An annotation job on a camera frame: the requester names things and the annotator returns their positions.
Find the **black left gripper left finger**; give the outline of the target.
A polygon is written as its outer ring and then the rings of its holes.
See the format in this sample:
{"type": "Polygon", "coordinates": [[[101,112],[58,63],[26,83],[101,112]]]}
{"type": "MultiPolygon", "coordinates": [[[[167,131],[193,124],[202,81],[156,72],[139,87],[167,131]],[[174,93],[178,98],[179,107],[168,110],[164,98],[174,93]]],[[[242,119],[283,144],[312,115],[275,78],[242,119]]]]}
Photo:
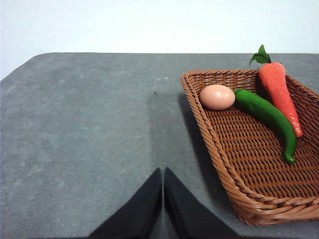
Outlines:
{"type": "Polygon", "coordinates": [[[147,239],[162,207],[162,176],[157,168],[137,192],[97,227],[90,239],[147,239]]]}

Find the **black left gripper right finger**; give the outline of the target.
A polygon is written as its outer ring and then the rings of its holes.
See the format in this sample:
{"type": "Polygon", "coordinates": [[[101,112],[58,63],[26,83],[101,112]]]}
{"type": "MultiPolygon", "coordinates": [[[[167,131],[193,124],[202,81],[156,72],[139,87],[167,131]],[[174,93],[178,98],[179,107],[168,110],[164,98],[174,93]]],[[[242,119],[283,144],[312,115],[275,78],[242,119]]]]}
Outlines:
{"type": "Polygon", "coordinates": [[[164,205],[181,239],[234,239],[239,235],[201,204],[168,167],[164,205]]]}

